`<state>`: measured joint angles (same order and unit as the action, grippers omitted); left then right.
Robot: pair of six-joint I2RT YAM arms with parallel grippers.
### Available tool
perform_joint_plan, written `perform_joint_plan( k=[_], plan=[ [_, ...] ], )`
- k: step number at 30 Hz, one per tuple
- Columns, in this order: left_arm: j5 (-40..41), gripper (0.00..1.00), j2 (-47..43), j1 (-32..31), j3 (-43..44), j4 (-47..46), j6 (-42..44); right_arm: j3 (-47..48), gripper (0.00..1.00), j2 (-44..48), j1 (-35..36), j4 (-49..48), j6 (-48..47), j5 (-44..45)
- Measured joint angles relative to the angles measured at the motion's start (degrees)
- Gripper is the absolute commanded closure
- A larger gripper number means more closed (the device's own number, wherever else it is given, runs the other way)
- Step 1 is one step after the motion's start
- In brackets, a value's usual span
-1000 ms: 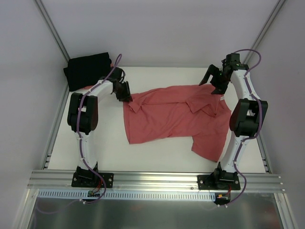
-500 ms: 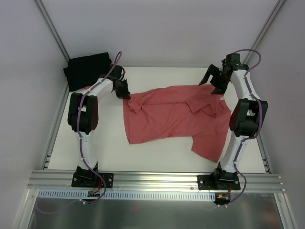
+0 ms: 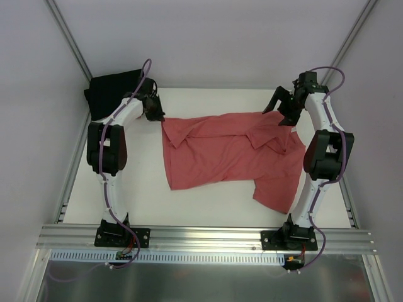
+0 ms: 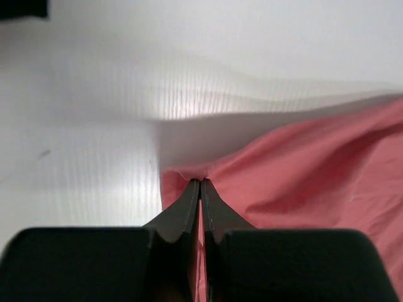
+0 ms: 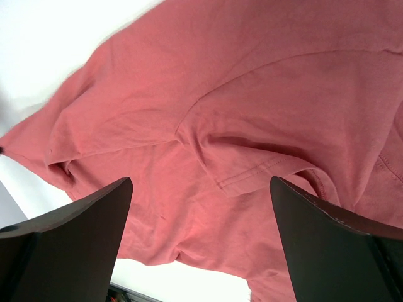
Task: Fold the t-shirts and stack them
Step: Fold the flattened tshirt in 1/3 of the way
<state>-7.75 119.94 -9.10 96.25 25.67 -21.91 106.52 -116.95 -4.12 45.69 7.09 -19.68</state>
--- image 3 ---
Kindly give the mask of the red t shirt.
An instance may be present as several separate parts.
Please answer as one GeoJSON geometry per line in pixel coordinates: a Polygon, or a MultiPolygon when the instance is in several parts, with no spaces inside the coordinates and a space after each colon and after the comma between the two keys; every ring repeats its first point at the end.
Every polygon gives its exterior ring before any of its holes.
{"type": "Polygon", "coordinates": [[[281,126],[277,111],[166,118],[162,148],[167,182],[184,190],[223,181],[254,181],[253,198],[288,213],[295,199],[305,145],[281,126]]]}

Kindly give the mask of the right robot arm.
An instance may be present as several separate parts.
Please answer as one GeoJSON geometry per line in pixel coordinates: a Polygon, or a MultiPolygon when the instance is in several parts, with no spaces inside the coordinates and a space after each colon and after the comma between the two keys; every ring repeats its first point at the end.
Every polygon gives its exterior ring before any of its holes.
{"type": "Polygon", "coordinates": [[[327,190],[343,177],[355,138],[339,124],[328,89],[317,84],[294,92],[277,87],[264,112],[274,109],[284,117],[281,126],[295,126],[306,110],[315,133],[304,155],[306,177],[298,203],[281,228],[261,232],[262,248],[317,250],[315,216],[327,190]]]}

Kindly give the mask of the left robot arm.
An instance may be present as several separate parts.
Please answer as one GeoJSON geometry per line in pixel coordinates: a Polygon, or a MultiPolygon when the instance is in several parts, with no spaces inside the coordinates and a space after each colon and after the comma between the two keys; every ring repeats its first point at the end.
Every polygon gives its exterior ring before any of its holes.
{"type": "Polygon", "coordinates": [[[120,187],[128,160],[125,130],[141,116],[148,121],[163,121],[165,113],[156,81],[142,75],[133,83],[131,76],[94,78],[84,92],[91,113],[86,160],[101,184],[105,203],[94,242],[97,247],[139,247],[120,187]]]}

